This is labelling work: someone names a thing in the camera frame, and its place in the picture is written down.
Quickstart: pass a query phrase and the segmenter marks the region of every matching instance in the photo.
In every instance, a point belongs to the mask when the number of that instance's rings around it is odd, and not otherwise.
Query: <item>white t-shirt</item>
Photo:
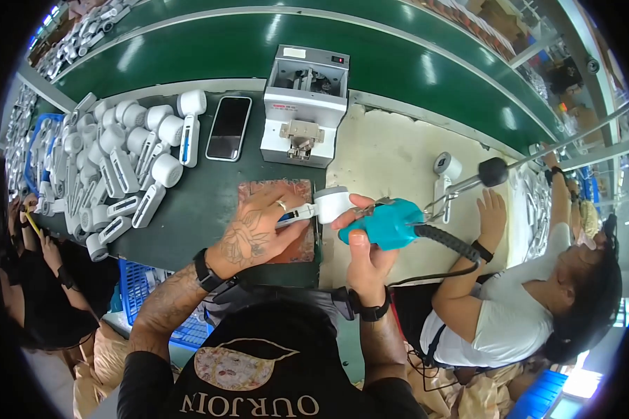
[[[545,255],[501,272],[474,289],[471,295],[482,300],[475,339],[466,342],[445,327],[435,360],[454,366],[501,367],[534,354],[552,333],[552,314],[522,284],[547,280],[557,257],[570,244],[569,227],[561,222],[550,234]],[[432,311],[420,337],[424,353],[441,326],[443,321]]]

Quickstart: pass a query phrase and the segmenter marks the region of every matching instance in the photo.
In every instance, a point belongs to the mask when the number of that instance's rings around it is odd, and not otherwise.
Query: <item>wrist strap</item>
[[[65,285],[67,289],[74,287],[74,281],[63,265],[58,268],[58,280],[61,284]]]
[[[205,264],[206,251],[207,247],[198,252],[193,257],[193,263],[196,268],[196,274],[198,275],[198,285],[205,291],[212,292],[225,281],[219,278],[219,276]]]
[[[545,170],[545,180],[547,180],[547,186],[552,187],[552,176],[554,176],[556,173],[561,173],[562,176],[564,176],[564,179],[566,179],[566,175],[564,174],[562,168],[560,168],[559,166],[554,166],[552,169]]]
[[[385,297],[384,304],[382,307],[374,306],[374,307],[364,307],[361,305],[361,299],[359,298],[359,294],[354,289],[350,289],[349,291],[349,304],[352,307],[352,311],[354,313],[358,313],[361,320],[364,322],[376,322],[389,311],[389,306],[392,304],[392,295],[389,292],[389,288],[384,287]]]
[[[479,241],[475,240],[471,247],[477,250],[480,253],[480,257],[485,260],[485,262],[490,263],[492,259],[494,259],[494,254],[484,248],[483,245],[479,243]]]

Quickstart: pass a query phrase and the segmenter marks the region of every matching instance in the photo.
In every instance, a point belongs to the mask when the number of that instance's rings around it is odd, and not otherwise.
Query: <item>phone screen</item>
[[[246,97],[221,99],[217,118],[207,145],[209,157],[235,159],[240,153],[243,130],[251,101]]]

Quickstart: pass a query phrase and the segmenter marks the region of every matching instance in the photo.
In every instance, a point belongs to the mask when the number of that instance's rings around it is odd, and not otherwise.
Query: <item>blue plastic crate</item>
[[[30,170],[30,147],[33,146],[33,141],[35,140],[35,137],[37,137],[37,133],[39,132],[39,127],[42,124],[42,121],[45,118],[51,118],[54,121],[57,122],[62,122],[63,118],[65,118],[64,115],[61,115],[59,113],[43,113],[41,114],[38,118],[37,118],[37,122],[35,122],[35,130],[33,131],[33,136],[30,137],[30,142],[28,143],[28,153],[25,156],[25,171],[23,173],[23,179],[25,180],[26,184],[28,185],[28,189],[30,189],[31,192],[35,193],[37,196],[39,196],[39,192],[37,190],[37,188],[39,188],[39,185],[36,185],[36,179],[37,177],[34,176]],[[55,141],[52,141],[51,144],[49,145],[49,149],[47,149],[47,155],[49,155],[51,153],[51,149],[53,148],[53,143]],[[47,172],[46,170],[43,170],[42,172],[42,180],[49,180],[49,172]]]
[[[517,400],[507,419],[540,419],[557,401],[568,375],[545,370]]]
[[[124,259],[118,260],[118,266],[121,271],[119,284],[123,310],[128,318],[128,324],[133,326],[137,312],[149,296],[149,284],[145,272],[155,268]],[[195,351],[201,347],[212,330],[214,328],[211,325],[201,323],[193,314],[172,333],[170,343]]]

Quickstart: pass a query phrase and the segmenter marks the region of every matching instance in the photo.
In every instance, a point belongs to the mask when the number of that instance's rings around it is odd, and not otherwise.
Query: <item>smartphone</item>
[[[237,162],[250,118],[252,98],[224,96],[219,101],[210,138],[205,147],[205,157],[210,160]]]

